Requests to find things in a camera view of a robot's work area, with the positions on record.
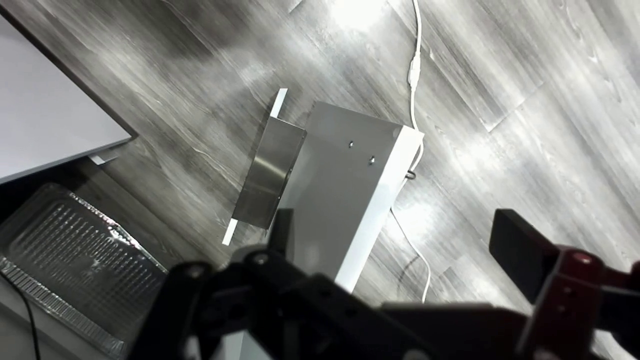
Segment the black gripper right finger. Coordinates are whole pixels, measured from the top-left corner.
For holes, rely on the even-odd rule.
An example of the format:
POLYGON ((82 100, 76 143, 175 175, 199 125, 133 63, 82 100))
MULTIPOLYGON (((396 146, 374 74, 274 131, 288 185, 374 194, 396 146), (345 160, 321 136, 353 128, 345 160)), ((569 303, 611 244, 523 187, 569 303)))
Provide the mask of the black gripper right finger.
POLYGON ((588 249, 550 241, 511 207, 495 212, 489 249, 532 303, 521 358, 588 360, 597 329, 640 355, 640 262, 615 269, 588 249))

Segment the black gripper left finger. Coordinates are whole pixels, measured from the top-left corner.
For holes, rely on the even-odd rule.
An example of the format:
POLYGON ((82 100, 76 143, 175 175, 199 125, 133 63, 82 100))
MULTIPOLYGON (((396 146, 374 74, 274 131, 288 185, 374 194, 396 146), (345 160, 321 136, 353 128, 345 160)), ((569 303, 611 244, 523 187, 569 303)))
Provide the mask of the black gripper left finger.
POLYGON ((287 287, 287 244, 295 209, 277 212, 268 244, 242 248, 224 268, 175 266, 149 312, 129 360, 211 360, 223 338, 248 332, 277 360, 293 360, 278 294, 287 287))

